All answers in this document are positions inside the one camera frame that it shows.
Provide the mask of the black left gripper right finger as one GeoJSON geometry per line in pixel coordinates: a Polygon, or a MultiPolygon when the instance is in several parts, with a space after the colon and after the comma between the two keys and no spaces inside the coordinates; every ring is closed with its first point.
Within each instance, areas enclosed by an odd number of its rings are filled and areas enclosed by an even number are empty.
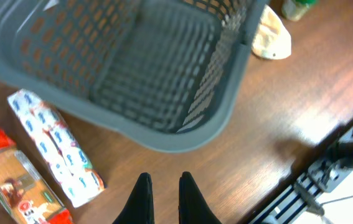
{"type": "Polygon", "coordinates": [[[201,194],[192,174],[179,179],[179,224],[221,224],[201,194]]]}

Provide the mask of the white tissue multipack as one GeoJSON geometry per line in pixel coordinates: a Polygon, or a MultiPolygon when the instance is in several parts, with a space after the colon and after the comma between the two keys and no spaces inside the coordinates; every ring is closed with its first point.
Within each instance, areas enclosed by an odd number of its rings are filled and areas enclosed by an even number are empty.
{"type": "Polygon", "coordinates": [[[105,190],[104,181],[57,110],[24,89],[8,96],[7,102],[73,207],[85,205],[105,190]]]}

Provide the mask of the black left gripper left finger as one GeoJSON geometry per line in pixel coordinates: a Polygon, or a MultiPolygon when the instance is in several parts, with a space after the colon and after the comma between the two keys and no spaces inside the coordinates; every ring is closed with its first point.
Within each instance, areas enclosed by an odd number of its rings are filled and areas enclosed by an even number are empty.
{"type": "Polygon", "coordinates": [[[113,224],[154,224],[153,188],[149,173],[140,174],[113,224]]]}

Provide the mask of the orange biscuit packet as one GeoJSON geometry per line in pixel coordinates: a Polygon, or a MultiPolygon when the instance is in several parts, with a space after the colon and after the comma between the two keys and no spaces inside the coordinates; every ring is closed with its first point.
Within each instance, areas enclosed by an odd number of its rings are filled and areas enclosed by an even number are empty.
{"type": "Polygon", "coordinates": [[[16,223],[73,223],[69,210],[1,128],[0,203],[16,223]]]}

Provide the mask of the grey plastic basket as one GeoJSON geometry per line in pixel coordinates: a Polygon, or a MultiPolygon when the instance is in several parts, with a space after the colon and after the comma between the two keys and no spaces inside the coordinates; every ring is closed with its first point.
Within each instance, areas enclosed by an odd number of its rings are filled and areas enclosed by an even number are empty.
{"type": "Polygon", "coordinates": [[[229,122],[265,1],[0,0],[0,82],[155,151],[229,122]]]}

